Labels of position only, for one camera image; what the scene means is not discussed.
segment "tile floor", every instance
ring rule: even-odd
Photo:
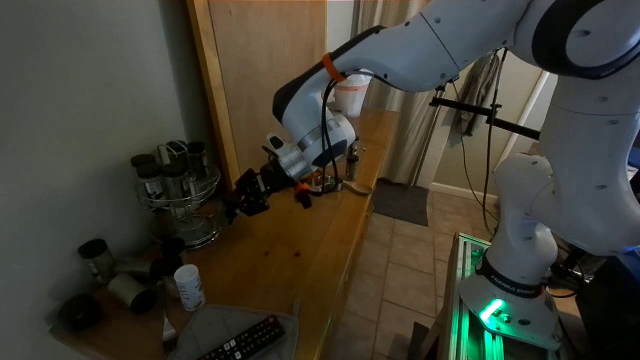
[[[431,327],[444,304],[453,235],[490,238],[474,200],[431,192],[427,213],[429,227],[373,214],[331,359],[405,360],[413,323]]]

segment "wooden counter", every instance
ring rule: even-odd
[[[396,122],[396,113],[376,110],[364,110],[353,121],[360,137],[359,183],[375,186]],[[343,190],[313,201],[304,210],[292,191],[274,194],[269,211],[238,217],[214,243],[188,254],[200,269],[208,304],[279,313],[292,313],[297,305],[297,359],[320,359],[330,342],[359,257],[371,196]],[[105,289],[95,296],[105,312],[98,325],[80,334],[53,327],[52,336],[92,358],[164,359],[160,306],[136,316]],[[170,305],[168,317],[178,332],[190,316],[179,300]]]

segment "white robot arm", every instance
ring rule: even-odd
[[[294,144],[270,136],[279,159],[260,173],[267,176],[241,179],[243,189],[278,191],[283,186],[271,180],[294,184],[330,163],[321,92],[340,74],[367,69],[390,86],[423,92],[509,48],[559,75],[540,138],[547,157],[519,154],[497,169],[500,227],[460,295],[488,331],[557,349],[557,310],[541,285],[557,257],[551,230],[598,256],[640,245],[640,206],[626,175],[640,129],[638,18],[640,1],[432,0],[404,24],[358,35],[281,88],[273,114]],[[344,154],[355,138],[350,123],[327,111],[327,128],[333,153]]]

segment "spice rack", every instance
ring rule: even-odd
[[[170,177],[163,179],[164,196],[161,199],[147,196],[144,183],[136,185],[136,194],[140,204],[154,214],[150,224],[150,232],[155,241],[162,243],[168,238],[182,238],[187,248],[197,249],[212,242],[220,234],[221,227],[218,216],[221,205],[219,202],[207,201],[216,191],[220,181],[220,171],[215,165],[208,163],[206,156],[204,156],[204,169],[200,165],[198,168],[200,176],[197,176],[195,166],[188,158],[190,155],[186,144],[182,142],[171,143],[173,143],[173,148],[159,145],[157,150],[160,154],[161,165],[166,168],[167,165],[180,160],[179,151],[176,151],[175,148],[184,148],[184,154],[187,156],[184,166],[187,171],[182,179],[179,179],[182,195],[176,197],[169,194],[167,190],[169,190],[171,182],[176,182],[176,179]]]

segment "wooden cabinet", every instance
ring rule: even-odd
[[[266,136],[288,135],[273,95],[326,52],[325,1],[188,0],[227,185],[266,160]]]

